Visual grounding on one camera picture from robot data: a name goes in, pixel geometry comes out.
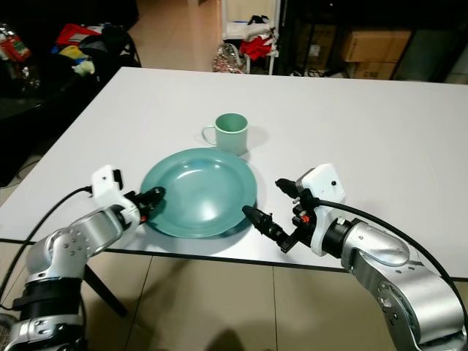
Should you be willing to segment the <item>pale green white toy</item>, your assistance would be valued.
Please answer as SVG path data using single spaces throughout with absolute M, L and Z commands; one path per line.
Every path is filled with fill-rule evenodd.
M 81 77 L 96 74 L 96 66 L 94 66 L 94 62 L 88 59 L 81 61 L 79 64 L 76 64 L 76 66 L 73 67 L 73 70 L 74 73 Z

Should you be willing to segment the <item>large brown cardboard box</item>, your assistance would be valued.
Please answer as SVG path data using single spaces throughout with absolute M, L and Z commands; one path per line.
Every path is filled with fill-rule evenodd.
M 342 61 L 398 63 L 411 36 L 411 30 L 352 30 L 340 56 Z

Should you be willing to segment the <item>red packet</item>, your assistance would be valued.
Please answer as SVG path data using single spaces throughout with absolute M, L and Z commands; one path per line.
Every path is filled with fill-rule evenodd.
M 61 32 L 56 38 L 56 44 L 53 45 L 54 49 L 59 50 L 61 48 L 75 45 L 80 43 L 86 37 L 99 36 L 100 30 L 94 30 L 93 28 L 87 28 L 84 26 L 77 26 L 74 23 L 64 24 L 61 28 Z

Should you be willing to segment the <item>black table leg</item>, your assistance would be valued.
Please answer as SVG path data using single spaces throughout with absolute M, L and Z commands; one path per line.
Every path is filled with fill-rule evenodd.
M 117 314 L 118 317 L 126 317 L 128 315 L 127 308 L 124 307 L 119 298 L 111 292 L 110 288 L 101 281 L 96 272 L 94 272 L 90 266 L 84 267 L 83 280 L 85 284 L 89 285 L 89 287 L 100 296 L 101 300 L 103 300 L 108 307 L 113 309 L 114 313 Z

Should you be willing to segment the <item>black shelf unit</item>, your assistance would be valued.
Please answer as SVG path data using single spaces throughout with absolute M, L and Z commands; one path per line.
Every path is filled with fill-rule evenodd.
M 407 32 L 391 80 L 444 83 L 468 47 L 468 0 L 282 0 L 278 75 L 350 73 L 355 31 Z

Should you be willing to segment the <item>yellow packet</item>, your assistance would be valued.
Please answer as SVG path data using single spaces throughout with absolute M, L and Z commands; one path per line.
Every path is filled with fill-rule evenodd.
M 81 51 L 81 49 L 78 46 L 75 45 L 70 45 L 61 48 L 61 50 L 58 51 L 58 53 L 60 54 L 60 56 L 67 57 L 73 61 L 82 61 L 87 57 L 87 55 L 83 53 L 83 51 Z

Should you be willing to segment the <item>patterned mesh bag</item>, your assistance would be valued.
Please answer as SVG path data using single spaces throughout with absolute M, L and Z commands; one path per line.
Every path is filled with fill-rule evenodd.
M 246 64 L 240 49 L 234 44 L 222 43 L 215 53 L 213 72 L 245 74 Z

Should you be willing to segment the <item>white metal rack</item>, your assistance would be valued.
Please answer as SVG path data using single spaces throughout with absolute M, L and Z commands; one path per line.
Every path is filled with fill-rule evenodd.
M 271 52 L 266 54 L 267 71 L 274 74 L 279 57 L 279 37 L 283 0 L 219 0 L 222 40 L 244 40 L 266 36 Z

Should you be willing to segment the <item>pale green mug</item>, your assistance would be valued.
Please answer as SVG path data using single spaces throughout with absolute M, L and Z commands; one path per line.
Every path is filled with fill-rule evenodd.
M 244 115 L 225 113 L 216 117 L 210 126 L 204 127 L 200 134 L 205 143 L 216 149 L 241 156 L 248 151 L 248 127 Z

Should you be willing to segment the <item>black cloth bundle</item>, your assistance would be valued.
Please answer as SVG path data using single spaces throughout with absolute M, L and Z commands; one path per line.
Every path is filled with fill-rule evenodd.
M 141 67 L 136 43 L 120 26 L 106 26 L 100 34 L 90 34 L 80 41 L 79 49 L 97 66 Z

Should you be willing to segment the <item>black storage cabinet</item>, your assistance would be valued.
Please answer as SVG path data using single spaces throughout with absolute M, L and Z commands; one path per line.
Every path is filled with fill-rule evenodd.
M 100 30 L 120 26 L 129 30 L 138 20 L 136 0 L 4 0 L 0 22 L 9 24 L 32 51 L 38 69 L 37 85 L 28 85 L 11 77 L 7 63 L 1 59 L 0 96 L 3 98 L 39 97 L 51 84 L 61 83 L 71 76 L 78 81 L 64 98 L 90 99 L 121 67 L 94 64 L 96 74 L 81 77 L 73 67 L 80 61 L 60 56 L 54 49 L 56 38 L 64 24 L 74 23 Z

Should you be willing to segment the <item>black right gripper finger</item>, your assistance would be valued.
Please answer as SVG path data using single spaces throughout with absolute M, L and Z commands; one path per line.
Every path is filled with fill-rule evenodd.
M 313 196 L 308 189 L 303 188 L 297 181 L 288 180 L 288 178 L 278 178 L 275 181 L 276 186 L 291 200 L 307 201 Z
M 280 225 L 275 224 L 270 214 L 265 214 L 254 206 L 244 206 L 243 213 L 254 228 L 257 228 L 261 234 L 270 238 L 278 246 L 294 245 L 294 238 L 290 234 L 286 234 Z

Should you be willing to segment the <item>clear bottle with red label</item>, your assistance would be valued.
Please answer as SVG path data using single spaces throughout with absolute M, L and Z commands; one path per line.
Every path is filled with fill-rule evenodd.
M 26 43 L 9 24 L 0 22 L 0 56 L 7 63 L 11 77 L 28 85 L 37 85 L 38 69 Z

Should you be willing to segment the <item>red cloth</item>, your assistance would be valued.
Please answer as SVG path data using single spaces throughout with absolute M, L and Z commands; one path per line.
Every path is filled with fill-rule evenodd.
M 240 52 L 250 61 L 257 61 L 269 56 L 274 51 L 275 44 L 276 37 L 273 34 L 255 34 L 241 43 Z

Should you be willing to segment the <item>teal round plate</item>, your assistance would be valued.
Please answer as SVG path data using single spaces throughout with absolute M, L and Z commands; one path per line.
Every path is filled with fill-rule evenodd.
M 175 238 L 210 238 L 240 227 L 244 206 L 257 203 L 257 180 L 237 155 L 211 148 L 178 151 L 157 162 L 141 190 L 155 186 L 166 196 L 145 224 Z

